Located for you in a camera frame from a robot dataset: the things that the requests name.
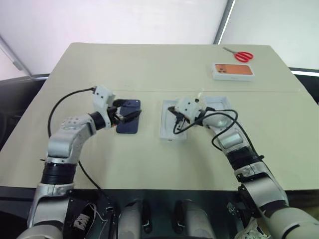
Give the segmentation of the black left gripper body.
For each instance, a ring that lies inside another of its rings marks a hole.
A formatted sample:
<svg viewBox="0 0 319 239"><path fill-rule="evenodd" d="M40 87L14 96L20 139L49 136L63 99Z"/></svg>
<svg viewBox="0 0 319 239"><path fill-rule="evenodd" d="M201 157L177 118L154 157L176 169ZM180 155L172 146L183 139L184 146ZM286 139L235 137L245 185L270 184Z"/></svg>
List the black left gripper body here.
<svg viewBox="0 0 319 239"><path fill-rule="evenodd" d="M119 112L118 108L120 107L114 107L113 103L107 108L108 117L111 122L111 126L117 126L119 124Z"/></svg>

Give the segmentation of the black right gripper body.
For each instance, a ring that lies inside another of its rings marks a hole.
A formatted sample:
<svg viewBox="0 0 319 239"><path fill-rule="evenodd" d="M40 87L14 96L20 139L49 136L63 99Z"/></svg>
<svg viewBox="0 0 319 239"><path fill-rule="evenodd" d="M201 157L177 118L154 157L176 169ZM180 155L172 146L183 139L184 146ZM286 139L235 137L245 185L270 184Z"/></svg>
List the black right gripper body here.
<svg viewBox="0 0 319 239"><path fill-rule="evenodd" d="M191 127L191 122L186 116L177 110L174 111L176 116L175 127Z"/></svg>

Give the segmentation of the dark blue smartphone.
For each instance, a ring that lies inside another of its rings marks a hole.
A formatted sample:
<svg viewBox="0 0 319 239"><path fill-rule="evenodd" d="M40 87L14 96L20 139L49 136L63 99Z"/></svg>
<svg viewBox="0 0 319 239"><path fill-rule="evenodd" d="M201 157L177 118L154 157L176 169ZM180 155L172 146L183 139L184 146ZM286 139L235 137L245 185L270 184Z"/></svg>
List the dark blue smartphone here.
<svg viewBox="0 0 319 239"><path fill-rule="evenodd" d="M127 115L130 112L141 110L141 101L136 99L130 99L130 103L124 104L120 107L119 113ZM118 134L136 134L138 132L139 117L129 123L119 123L116 127Z"/></svg>

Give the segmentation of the white phone box base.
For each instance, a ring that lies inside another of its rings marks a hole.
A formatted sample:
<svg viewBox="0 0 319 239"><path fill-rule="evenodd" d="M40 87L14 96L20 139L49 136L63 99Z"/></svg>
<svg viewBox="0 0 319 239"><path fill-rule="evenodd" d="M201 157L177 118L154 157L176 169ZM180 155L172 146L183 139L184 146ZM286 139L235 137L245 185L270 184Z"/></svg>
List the white phone box base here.
<svg viewBox="0 0 319 239"><path fill-rule="evenodd" d="M175 126L176 116L172 114L168 108L175 106L177 100L163 100L160 120L160 138L167 141L186 141L187 132L174 134L173 127Z"/></svg>

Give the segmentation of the white phone box lid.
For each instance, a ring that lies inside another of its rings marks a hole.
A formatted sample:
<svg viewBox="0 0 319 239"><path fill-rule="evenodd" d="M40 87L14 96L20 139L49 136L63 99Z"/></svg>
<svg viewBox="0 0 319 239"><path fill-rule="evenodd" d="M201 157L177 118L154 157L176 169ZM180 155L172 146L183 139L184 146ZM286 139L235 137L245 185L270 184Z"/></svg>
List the white phone box lid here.
<svg viewBox="0 0 319 239"><path fill-rule="evenodd" d="M233 109L226 96L204 96L201 99L200 106L203 110L221 111Z"/></svg>

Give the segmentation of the phone box with orange print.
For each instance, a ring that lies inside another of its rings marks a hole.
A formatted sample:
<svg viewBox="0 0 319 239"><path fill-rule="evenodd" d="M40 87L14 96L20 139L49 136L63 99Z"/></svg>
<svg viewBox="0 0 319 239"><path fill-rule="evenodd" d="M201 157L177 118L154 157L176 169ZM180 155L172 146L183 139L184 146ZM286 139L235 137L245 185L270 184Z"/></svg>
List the phone box with orange print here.
<svg viewBox="0 0 319 239"><path fill-rule="evenodd" d="M252 81L255 73L249 64L212 63L211 72L214 80Z"/></svg>

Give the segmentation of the grey rounded shape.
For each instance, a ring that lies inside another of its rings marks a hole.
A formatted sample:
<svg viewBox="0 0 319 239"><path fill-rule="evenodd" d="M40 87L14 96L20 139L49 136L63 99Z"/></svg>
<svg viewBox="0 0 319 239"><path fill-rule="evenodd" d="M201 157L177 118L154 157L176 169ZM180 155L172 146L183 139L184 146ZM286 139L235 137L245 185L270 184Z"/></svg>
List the grey rounded shape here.
<svg viewBox="0 0 319 239"><path fill-rule="evenodd" d="M206 211L192 200L175 202L171 226L176 234L192 239L217 239Z"/></svg>
<svg viewBox="0 0 319 239"><path fill-rule="evenodd" d="M118 221L118 239L141 239L142 232L153 230L152 212L148 200L136 199L122 210Z"/></svg>

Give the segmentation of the black sneaker with white laces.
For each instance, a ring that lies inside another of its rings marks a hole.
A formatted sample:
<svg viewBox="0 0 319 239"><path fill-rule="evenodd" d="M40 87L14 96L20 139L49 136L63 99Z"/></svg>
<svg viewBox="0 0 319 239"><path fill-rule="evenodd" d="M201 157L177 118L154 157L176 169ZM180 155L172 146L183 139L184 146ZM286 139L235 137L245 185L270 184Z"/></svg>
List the black sneaker with white laces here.
<svg viewBox="0 0 319 239"><path fill-rule="evenodd" d="M91 230L97 216L97 207L93 203L87 203L82 212L73 222L73 228L87 235Z"/></svg>

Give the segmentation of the red handled scissors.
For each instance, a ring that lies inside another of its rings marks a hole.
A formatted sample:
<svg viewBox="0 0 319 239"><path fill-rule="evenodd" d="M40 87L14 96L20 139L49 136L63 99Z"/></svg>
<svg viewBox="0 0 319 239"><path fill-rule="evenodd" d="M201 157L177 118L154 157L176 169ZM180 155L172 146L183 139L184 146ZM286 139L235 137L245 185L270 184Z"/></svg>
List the red handled scissors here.
<svg viewBox="0 0 319 239"><path fill-rule="evenodd" d="M254 55L250 52L243 52L243 51L238 52L238 51L231 50L227 47L223 47L223 49L232 53L235 59L242 63L247 63L254 58Z"/></svg>

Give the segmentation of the dark window frame bar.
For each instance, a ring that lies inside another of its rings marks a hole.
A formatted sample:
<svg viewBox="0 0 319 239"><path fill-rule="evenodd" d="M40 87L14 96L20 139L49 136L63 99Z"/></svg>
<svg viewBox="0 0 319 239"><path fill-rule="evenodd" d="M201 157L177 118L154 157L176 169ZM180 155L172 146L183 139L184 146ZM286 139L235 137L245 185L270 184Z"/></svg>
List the dark window frame bar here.
<svg viewBox="0 0 319 239"><path fill-rule="evenodd" d="M224 32L226 30L226 27L227 27L227 24L229 22L231 13L234 9L235 3L236 3L236 0L227 0L223 15L221 17L219 27L218 27L216 35L212 41L213 45L221 44L222 37L223 37Z"/></svg>

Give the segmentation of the grey window frame bar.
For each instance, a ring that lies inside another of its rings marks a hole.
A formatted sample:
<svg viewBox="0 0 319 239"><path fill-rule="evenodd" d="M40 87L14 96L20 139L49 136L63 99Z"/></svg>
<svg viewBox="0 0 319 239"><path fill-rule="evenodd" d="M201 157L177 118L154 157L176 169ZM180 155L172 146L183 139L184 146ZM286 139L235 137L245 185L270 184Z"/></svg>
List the grey window frame bar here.
<svg viewBox="0 0 319 239"><path fill-rule="evenodd" d="M20 58L16 55L16 53L11 49L8 43L4 40L4 38L0 35L0 49L2 52L9 58L15 68L19 71L22 71L26 76L32 78L32 73L26 67L26 65L20 60Z"/></svg>

